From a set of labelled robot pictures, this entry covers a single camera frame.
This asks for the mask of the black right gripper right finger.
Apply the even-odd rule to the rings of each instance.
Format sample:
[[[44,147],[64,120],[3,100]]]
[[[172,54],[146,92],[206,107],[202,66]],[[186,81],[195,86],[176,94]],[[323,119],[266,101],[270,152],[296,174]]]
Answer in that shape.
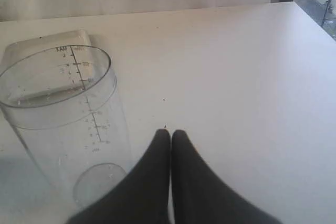
[[[176,130],[171,147],[175,223],[279,223],[226,185]]]

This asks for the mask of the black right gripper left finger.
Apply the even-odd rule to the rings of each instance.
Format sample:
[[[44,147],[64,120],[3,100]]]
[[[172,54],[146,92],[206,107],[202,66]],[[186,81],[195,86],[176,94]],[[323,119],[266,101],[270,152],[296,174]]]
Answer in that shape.
[[[157,130],[132,171],[68,223],[169,223],[171,137]]]

